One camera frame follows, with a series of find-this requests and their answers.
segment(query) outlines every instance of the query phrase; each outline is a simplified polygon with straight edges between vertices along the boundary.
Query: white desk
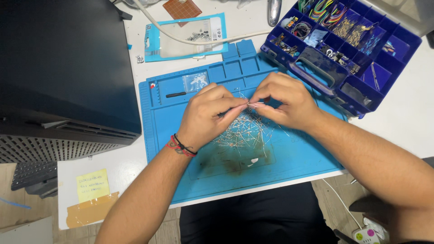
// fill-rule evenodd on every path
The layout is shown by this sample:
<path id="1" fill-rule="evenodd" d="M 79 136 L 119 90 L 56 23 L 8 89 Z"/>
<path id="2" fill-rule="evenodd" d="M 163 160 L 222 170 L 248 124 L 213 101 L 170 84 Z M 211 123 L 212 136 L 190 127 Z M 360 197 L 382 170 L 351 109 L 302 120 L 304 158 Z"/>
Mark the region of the white desk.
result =
<path id="1" fill-rule="evenodd" d="M 149 13 L 157 21 L 172 19 L 162 7 L 164 2 L 165 1 L 160 1 L 148 8 Z M 221 12 L 225 13 L 227 36 L 236 36 L 272 29 L 267 24 L 267 1 L 265 0 L 252 1 L 251 4 L 240 10 L 237 9 L 237 1 L 235 0 L 226 3 L 221 3 L 218 0 L 194 0 L 194 2 L 203 11 L 201 16 Z M 295 2 L 296 0 L 283 1 L 282 16 Z M 150 21 L 140 10 L 132 9 L 124 3 L 117 4 L 117 7 L 133 15 L 133 19 L 124 21 L 124 24 L 128 43 L 132 44 L 132 49 L 129 52 L 139 104 L 138 84 L 145 81 L 146 78 L 222 61 L 221 55 L 217 54 L 207 56 L 206 59 L 201 60 L 180 59 L 165 61 L 165 69 L 162 68 L 161 62 L 137 64 L 135 56 L 139 54 L 144 55 L 145 25 L 149 24 Z M 265 38 L 266 35 L 251 37 L 257 52 L 259 52 L 259 48 Z M 431 99 L 431 91 L 434 90 L 434 82 L 431 78 L 433 54 L 434 50 L 429 48 L 424 37 L 423 43 L 377 111 L 367 114 L 362 120 L 352 119 L 350 123 L 375 133 L 409 150 L 420 158 L 434 156 L 434 142 L 432 140 L 432 138 L 434 138 L 434 100 Z M 122 194 L 146 166 L 146 162 L 143 135 L 131 146 L 94 155 L 92 161 L 83 158 L 74 161 L 59 162 L 59 228 L 68 229 L 66 225 L 66 208 L 79 203 L 76 176 L 106 168 L 110 191 L 119 191 Z M 171 205 L 171 208 L 297 184 L 344 173 L 347 173 L 347 171 L 336 171 L 260 188 L 203 198 Z"/>

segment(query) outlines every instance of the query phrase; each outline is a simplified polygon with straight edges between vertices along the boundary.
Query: tile floor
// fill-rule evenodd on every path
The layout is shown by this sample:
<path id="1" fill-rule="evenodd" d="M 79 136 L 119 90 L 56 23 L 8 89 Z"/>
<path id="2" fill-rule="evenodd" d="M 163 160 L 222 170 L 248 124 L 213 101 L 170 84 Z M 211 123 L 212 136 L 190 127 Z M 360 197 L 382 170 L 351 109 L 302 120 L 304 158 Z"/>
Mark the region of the tile floor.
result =
<path id="1" fill-rule="evenodd" d="M 0 202 L 0 233 L 10 227 L 32 222 L 53 216 L 53 242 L 55 244 L 93 244 L 101 224 L 70 230 L 59 230 L 57 196 L 40 199 L 37 195 L 28 195 L 24 189 L 11 191 L 15 164 L 0 164 L 0 197 L 9 201 L 31 206 L 32 209 L 17 208 Z M 353 177 L 350 174 L 327 178 L 326 181 L 339 193 L 342 200 L 349 206 L 355 200 L 366 196 L 368 193 L 359 183 L 350 184 Z M 331 188 L 322 180 L 312 182 L 319 206 L 324 214 L 326 223 L 332 229 L 337 228 L 346 235 L 357 229 L 357 225 L 346 212 L 338 197 Z M 181 208 L 170 209 L 157 233 L 153 236 L 150 244 L 177 244 L 180 243 L 179 216 Z M 362 224 L 362 214 L 353 213 L 355 218 Z"/>

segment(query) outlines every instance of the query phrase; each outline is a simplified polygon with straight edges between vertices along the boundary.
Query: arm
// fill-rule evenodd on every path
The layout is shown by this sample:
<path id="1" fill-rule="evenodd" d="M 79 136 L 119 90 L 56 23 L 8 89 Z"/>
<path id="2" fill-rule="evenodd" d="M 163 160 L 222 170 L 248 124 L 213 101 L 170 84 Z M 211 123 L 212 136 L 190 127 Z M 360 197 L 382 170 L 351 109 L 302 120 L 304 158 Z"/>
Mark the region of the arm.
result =
<path id="1" fill-rule="evenodd" d="M 246 103 L 211 83 L 188 102 L 177 133 L 179 141 L 196 152 L 226 130 Z M 217 116 L 229 108 L 224 117 Z M 111 208 L 95 243 L 147 243 L 152 238 L 191 160 L 184 152 L 165 146 L 151 160 Z"/>
<path id="2" fill-rule="evenodd" d="M 256 111 L 286 127 L 303 130 L 321 143 L 369 191 L 392 204 L 400 240 L 434 241 L 434 169 L 420 158 L 319 109 L 304 85 L 271 73 L 250 102 L 277 99 L 274 109 Z"/>

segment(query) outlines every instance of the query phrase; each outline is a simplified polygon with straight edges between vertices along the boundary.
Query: screwdriver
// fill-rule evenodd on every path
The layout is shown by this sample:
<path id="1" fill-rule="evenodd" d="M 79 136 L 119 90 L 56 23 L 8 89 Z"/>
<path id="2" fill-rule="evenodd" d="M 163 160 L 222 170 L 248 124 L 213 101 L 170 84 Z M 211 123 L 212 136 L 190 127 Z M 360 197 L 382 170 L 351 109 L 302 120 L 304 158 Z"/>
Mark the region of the screwdriver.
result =
<path id="1" fill-rule="evenodd" d="M 172 93 L 172 94 L 167 94 L 166 97 L 174 97 L 174 96 L 182 96 L 185 95 L 187 93 L 191 93 L 191 92 L 197 92 L 198 90 L 194 90 L 194 91 L 189 91 L 189 92 L 178 92 L 178 93 Z"/>

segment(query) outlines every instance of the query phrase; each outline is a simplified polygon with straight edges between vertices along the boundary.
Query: black string bracelet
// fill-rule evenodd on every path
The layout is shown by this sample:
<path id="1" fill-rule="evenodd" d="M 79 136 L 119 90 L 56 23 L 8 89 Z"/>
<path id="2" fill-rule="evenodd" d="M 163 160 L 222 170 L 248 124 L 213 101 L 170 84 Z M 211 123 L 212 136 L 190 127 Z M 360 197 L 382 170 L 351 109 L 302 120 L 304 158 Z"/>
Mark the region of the black string bracelet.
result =
<path id="1" fill-rule="evenodd" d="M 197 155 L 197 152 L 192 152 L 192 151 L 188 150 L 188 148 L 186 148 L 184 145 L 181 144 L 181 142 L 180 142 L 180 141 L 178 140 L 178 138 L 176 137 L 176 133 L 173 134 L 173 137 L 174 137 L 175 140 L 178 142 L 178 143 L 177 143 L 177 144 L 178 144 L 178 147 L 179 147 L 181 150 L 186 150 L 187 152 L 189 152 L 189 153 L 191 153 L 191 154 L 193 154 L 193 155 Z"/>

